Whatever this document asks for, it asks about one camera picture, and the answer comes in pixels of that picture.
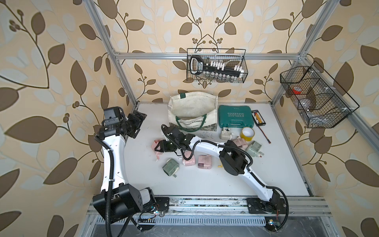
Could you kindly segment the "pink pencil sharpener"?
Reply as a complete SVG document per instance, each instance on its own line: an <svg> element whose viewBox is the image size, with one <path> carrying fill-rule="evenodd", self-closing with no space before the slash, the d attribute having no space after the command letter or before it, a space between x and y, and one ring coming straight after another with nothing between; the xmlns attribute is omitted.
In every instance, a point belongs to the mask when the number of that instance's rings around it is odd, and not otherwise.
<svg viewBox="0 0 379 237"><path fill-rule="evenodd" d="M248 144L243 138L237 138L237 139L233 140L233 142L235 143L235 145L238 148L240 148L242 150L246 150L248 148Z"/></svg>
<svg viewBox="0 0 379 237"><path fill-rule="evenodd" d="M212 156L211 155L200 155L198 157L198 168L200 168L200 169L211 169L212 168Z"/></svg>
<svg viewBox="0 0 379 237"><path fill-rule="evenodd" d="M182 164L184 166L195 166L196 165L195 156L191 155L190 151L185 152L185 157L190 158L190 159L189 160L182 159Z"/></svg>

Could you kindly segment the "green pencil sharpener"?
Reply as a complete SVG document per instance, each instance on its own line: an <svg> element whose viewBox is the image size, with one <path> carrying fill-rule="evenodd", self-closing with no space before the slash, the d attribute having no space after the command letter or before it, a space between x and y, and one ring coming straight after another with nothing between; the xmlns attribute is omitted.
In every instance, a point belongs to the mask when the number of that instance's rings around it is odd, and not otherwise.
<svg viewBox="0 0 379 237"><path fill-rule="evenodd" d="M258 143L257 141L252 141L252 143L247 148L247 153L251 157L259 157L262 158L264 153L261 152L262 145Z"/></svg>
<svg viewBox="0 0 379 237"><path fill-rule="evenodd" d="M167 176L176 178L176 173L180 169L180 166L176 160L168 159L162 169Z"/></svg>

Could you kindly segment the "cream floral tote bag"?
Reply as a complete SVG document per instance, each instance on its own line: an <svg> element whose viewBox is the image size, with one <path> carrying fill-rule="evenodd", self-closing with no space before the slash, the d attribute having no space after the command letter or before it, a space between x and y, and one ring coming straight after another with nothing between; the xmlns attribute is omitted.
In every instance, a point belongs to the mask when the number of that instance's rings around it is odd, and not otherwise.
<svg viewBox="0 0 379 237"><path fill-rule="evenodd" d="M218 97L196 91L172 96L168 103L169 124L186 132L216 131Z"/></svg>

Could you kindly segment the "cream pencil sharpener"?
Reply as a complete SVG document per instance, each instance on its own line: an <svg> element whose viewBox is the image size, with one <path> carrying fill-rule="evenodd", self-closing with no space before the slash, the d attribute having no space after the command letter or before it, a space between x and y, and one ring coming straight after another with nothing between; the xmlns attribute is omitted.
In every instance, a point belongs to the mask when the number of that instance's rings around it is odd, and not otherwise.
<svg viewBox="0 0 379 237"><path fill-rule="evenodd" d="M222 140L235 140L238 138L238 135L233 133L230 128L224 127L221 130L220 139Z"/></svg>

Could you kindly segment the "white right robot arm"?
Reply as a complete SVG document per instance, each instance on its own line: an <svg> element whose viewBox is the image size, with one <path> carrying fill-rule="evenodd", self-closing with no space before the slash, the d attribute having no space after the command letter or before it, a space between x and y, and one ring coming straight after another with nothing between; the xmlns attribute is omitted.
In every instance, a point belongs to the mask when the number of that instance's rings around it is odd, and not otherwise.
<svg viewBox="0 0 379 237"><path fill-rule="evenodd" d="M161 125L161 132L165 139L159 141L155 147L156 152L179 151L184 161L191 160L195 152L217 157L227 173L240 176L254 190L260 199L259 209L266 213L279 213L284 210L285 214L289 214L289 203L285 193L280 188L269 186L262 181L251 168L253 158L233 141L213 142L191 133L184 134L177 127L164 124Z"/></svg>

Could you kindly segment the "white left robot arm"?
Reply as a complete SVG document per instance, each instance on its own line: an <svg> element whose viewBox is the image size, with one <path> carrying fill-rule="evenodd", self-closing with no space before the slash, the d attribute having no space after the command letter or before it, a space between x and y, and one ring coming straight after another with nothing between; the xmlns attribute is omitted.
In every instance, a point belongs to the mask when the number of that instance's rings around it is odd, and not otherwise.
<svg viewBox="0 0 379 237"><path fill-rule="evenodd" d="M135 214L158 209L152 189L138 190L132 186L125 170L126 139L136 138L146 117L136 110L126 115L121 107L105 109L104 120L94 136L104 152L104 177L101 192L93 197L92 204L105 220L108 237L113 236L113 223L125 221L118 234L121 237Z"/></svg>

